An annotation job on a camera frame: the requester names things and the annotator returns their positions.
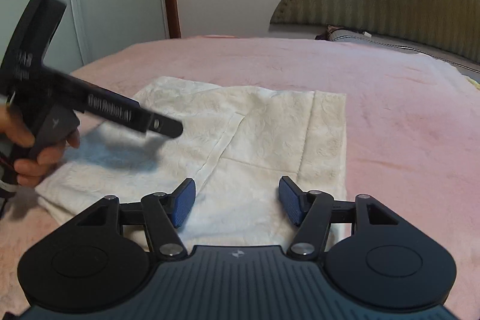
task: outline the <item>silver screw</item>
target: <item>silver screw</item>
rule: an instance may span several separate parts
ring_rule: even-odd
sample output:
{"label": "silver screw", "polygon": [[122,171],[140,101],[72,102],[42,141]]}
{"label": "silver screw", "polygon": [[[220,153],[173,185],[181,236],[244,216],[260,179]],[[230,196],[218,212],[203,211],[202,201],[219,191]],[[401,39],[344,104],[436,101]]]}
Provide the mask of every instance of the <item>silver screw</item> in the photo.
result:
{"label": "silver screw", "polygon": [[310,255],[315,251],[315,247],[310,243],[296,243],[290,249],[297,255]]}
{"label": "silver screw", "polygon": [[160,253],[165,256],[175,256],[181,254],[183,247],[175,243],[164,244],[160,247]]}

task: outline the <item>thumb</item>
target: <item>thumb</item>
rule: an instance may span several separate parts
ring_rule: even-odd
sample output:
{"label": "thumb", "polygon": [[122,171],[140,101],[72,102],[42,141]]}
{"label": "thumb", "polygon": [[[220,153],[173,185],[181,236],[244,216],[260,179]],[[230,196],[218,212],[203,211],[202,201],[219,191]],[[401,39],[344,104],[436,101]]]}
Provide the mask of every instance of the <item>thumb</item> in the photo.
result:
{"label": "thumb", "polygon": [[0,133],[20,147],[32,147],[35,143],[35,137],[23,122],[22,113],[14,106],[0,106]]}

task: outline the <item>white towel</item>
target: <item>white towel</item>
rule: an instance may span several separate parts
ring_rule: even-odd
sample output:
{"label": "white towel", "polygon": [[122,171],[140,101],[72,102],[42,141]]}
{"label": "white towel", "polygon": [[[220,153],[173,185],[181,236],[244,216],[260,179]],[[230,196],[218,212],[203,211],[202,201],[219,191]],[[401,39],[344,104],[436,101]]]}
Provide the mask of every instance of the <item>white towel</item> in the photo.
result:
{"label": "white towel", "polygon": [[[37,187],[41,205],[59,223],[104,195],[138,202],[193,178],[196,201],[179,230],[188,250],[196,244],[285,248],[295,228],[278,201],[282,175],[304,191],[346,198],[345,95],[160,77],[135,99],[181,120],[183,135],[144,136],[111,123],[87,134]],[[330,236],[331,244],[342,231],[333,228]],[[130,237],[146,245],[139,231]]]}

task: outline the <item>pink blanket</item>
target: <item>pink blanket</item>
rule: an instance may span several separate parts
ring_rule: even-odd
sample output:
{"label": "pink blanket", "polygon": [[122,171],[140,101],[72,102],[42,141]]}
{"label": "pink blanket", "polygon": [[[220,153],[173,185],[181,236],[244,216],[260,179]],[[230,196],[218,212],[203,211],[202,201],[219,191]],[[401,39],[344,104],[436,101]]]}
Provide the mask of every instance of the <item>pink blanket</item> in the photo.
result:
{"label": "pink blanket", "polygon": [[349,199],[371,194],[446,247],[458,269],[446,305],[480,317],[480,91],[449,64],[348,43],[194,38],[75,75],[130,96],[158,76],[346,93]]}

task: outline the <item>finger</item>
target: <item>finger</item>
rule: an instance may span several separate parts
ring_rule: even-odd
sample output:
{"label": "finger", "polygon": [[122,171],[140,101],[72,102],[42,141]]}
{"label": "finger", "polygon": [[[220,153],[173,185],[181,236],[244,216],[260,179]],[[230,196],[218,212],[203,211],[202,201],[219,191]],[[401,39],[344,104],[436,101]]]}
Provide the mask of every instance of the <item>finger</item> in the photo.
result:
{"label": "finger", "polygon": [[0,133],[24,148],[32,147],[35,143],[35,137],[23,122],[22,113],[14,106],[0,106]]}
{"label": "finger", "polygon": [[67,137],[67,143],[74,148],[80,147],[80,132],[78,129]]}
{"label": "finger", "polygon": [[40,165],[55,164],[60,161],[65,152],[66,141],[61,141],[53,147],[47,147],[38,154],[37,163]]}
{"label": "finger", "polygon": [[40,176],[28,176],[28,175],[18,175],[17,182],[20,186],[34,188],[41,182],[42,178]]}
{"label": "finger", "polygon": [[13,167],[19,174],[27,176],[43,176],[51,169],[50,165],[41,165],[28,159],[16,160]]}

